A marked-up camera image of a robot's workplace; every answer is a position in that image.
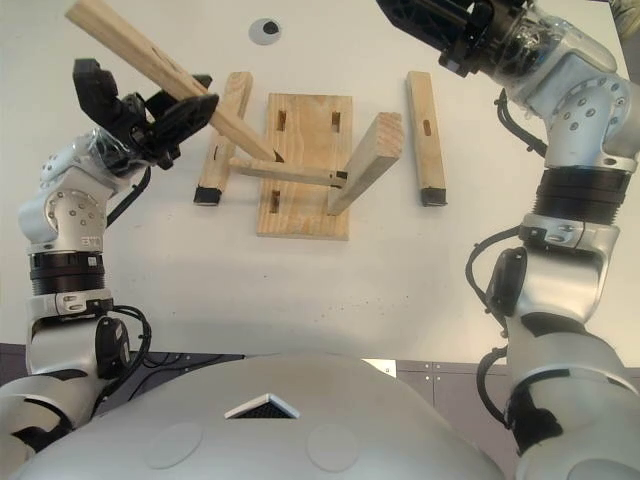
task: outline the mortise hole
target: mortise hole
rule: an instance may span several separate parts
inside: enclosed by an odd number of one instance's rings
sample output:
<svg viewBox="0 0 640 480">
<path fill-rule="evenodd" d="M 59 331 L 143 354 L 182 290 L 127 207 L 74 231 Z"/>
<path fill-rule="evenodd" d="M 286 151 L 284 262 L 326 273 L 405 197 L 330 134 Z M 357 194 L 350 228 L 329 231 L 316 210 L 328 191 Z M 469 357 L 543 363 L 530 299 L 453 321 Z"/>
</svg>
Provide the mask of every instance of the mortise hole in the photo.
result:
<svg viewBox="0 0 640 480">
<path fill-rule="evenodd" d="M 331 131 L 333 133 L 340 133 L 340 112 L 333 112 L 331 114 Z"/>
<path fill-rule="evenodd" d="M 284 132 L 284 125 L 287 123 L 287 112 L 278 110 L 278 128 L 279 132 Z"/>
<path fill-rule="evenodd" d="M 271 191 L 271 207 L 269 213 L 278 213 L 280 211 L 280 190 Z"/>
</svg>

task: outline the wooden plank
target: wooden plank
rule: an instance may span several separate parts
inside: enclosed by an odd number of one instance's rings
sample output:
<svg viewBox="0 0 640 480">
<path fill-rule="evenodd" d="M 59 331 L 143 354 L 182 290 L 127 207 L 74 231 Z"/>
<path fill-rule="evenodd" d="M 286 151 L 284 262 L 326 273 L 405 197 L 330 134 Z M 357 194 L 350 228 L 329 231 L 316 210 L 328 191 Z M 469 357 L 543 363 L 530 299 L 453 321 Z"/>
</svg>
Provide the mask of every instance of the wooden plank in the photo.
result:
<svg viewBox="0 0 640 480">
<path fill-rule="evenodd" d="M 422 205 L 446 205 L 447 187 L 431 75 L 425 72 L 409 72 L 407 89 Z"/>
<path fill-rule="evenodd" d="M 341 170 L 351 155 L 351 97 L 271 94 L 267 138 L 292 165 Z M 349 212 L 327 215 L 331 187 L 265 179 L 258 235 L 348 240 Z"/>
<path fill-rule="evenodd" d="M 102 0 L 78 0 L 66 17 L 144 76 L 183 100 L 207 89 Z M 209 123 L 254 158 L 276 160 L 273 147 L 220 102 Z"/>
<path fill-rule="evenodd" d="M 272 178 L 285 182 L 307 185 L 325 185 L 342 188 L 347 182 L 347 174 L 336 170 L 291 165 L 281 162 L 265 162 L 253 158 L 232 158 L 229 166 L 234 172 L 251 177 Z"/>
<path fill-rule="evenodd" d="M 340 215 L 364 193 L 402 154 L 404 133 L 399 113 L 379 113 L 345 167 L 344 188 L 329 192 L 328 212 Z"/>
<path fill-rule="evenodd" d="M 252 86 L 253 77 L 249 72 L 234 72 L 227 78 L 221 100 L 240 118 L 244 117 Z M 218 205 L 229 180 L 229 159 L 235 151 L 236 146 L 231 140 L 215 130 L 211 132 L 209 151 L 202 166 L 193 203 Z"/>
</svg>

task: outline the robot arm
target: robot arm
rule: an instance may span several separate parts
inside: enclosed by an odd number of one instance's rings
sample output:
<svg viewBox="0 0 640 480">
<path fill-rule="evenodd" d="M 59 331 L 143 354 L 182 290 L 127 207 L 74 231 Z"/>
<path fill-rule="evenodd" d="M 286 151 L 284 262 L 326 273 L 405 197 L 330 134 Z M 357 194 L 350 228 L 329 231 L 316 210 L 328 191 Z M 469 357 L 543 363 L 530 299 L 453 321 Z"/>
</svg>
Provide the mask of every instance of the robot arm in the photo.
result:
<svg viewBox="0 0 640 480">
<path fill-rule="evenodd" d="M 205 86 L 211 81 L 196 78 Z M 30 375 L 0 389 L 1 478 L 89 421 L 142 360 L 140 353 L 130 358 L 127 328 L 110 316 L 141 320 L 148 345 L 151 331 L 142 313 L 114 307 L 105 288 L 107 202 L 141 169 L 170 168 L 178 145 L 207 124 L 218 102 L 216 95 L 176 102 L 165 92 L 146 102 L 138 94 L 119 100 L 113 77 L 92 59 L 76 61 L 74 82 L 82 109 L 101 128 L 49 158 L 37 195 L 19 213 L 31 242 Z"/>
<path fill-rule="evenodd" d="M 612 347 L 584 324 L 602 294 L 613 225 L 640 150 L 640 88 L 611 54 L 523 0 L 377 0 L 398 28 L 466 76 L 482 71 L 540 117 L 549 146 L 520 248 L 485 296 L 509 338 L 505 425 L 517 478 L 639 478 L 640 398 Z"/>
</svg>

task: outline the white table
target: white table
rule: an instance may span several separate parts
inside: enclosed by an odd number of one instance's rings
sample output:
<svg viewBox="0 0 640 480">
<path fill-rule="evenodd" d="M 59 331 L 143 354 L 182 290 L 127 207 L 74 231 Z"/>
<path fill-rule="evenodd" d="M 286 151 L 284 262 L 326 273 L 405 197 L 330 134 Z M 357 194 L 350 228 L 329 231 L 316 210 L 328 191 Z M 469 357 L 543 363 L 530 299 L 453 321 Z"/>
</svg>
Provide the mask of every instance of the white table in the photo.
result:
<svg viewBox="0 0 640 480">
<path fill-rule="evenodd" d="M 607 4 L 544 3 L 608 46 L 626 75 Z M 156 90 L 65 20 L 70 4 L 4 2 L 2 342 L 24 342 L 27 323 L 31 286 L 18 207 L 35 191 L 47 156 L 92 127 L 75 98 L 73 59 L 97 58 L 121 94 Z M 267 94 L 285 92 L 352 95 L 354 145 L 379 111 L 403 113 L 408 132 L 406 73 L 431 71 L 446 160 L 445 208 L 419 205 L 407 140 L 398 164 L 353 205 L 349 242 L 266 239 L 255 234 L 258 179 L 233 176 L 218 208 L 192 204 L 210 132 L 199 133 L 175 168 L 154 170 L 149 190 L 105 237 L 108 286 L 118 303 L 146 312 L 154 349 L 311 349 L 477 362 L 503 343 L 465 283 L 464 264 L 474 242 L 518 224 L 530 210 L 542 160 L 499 125 L 496 85 L 440 68 L 438 53 L 394 29 L 373 0 L 110 4 L 184 67 L 213 74 L 218 91 L 230 72 L 250 70 L 255 81 L 246 118 L 259 131 Z M 272 46 L 248 39 L 249 25 L 261 17 L 283 27 Z M 537 121 L 529 127 L 543 132 Z M 623 234 L 604 298 L 590 323 L 630 366 L 640 365 L 639 196 L 634 185 L 620 215 Z M 483 282 L 498 252 L 479 262 Z"/>
</svg>

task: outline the black rubber foot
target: black rubber foot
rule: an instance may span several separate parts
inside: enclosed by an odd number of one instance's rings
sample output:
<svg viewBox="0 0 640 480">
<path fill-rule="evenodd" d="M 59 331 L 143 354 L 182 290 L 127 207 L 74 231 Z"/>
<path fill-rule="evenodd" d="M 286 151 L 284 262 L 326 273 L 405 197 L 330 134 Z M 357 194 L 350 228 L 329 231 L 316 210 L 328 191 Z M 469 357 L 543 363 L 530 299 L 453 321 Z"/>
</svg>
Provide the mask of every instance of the black rubber foot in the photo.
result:
<svg viewBox="0 0 640 480">
<path fill-rule="evenodd" d="M 423 188 L 420 197 L 424 207 L 442 207 L 447 204 L 446 188 Z"/>
<path fill-rule="evenodd" d="M 220 203 L 221 196 L 222 191 L 219 188 L 206 188 L 198 186 L 198 188 L 196 188 L 196 194 L 193 197 L 193 203 L 195 203 L 196 205 L 216 206 Z"/>
</svg>

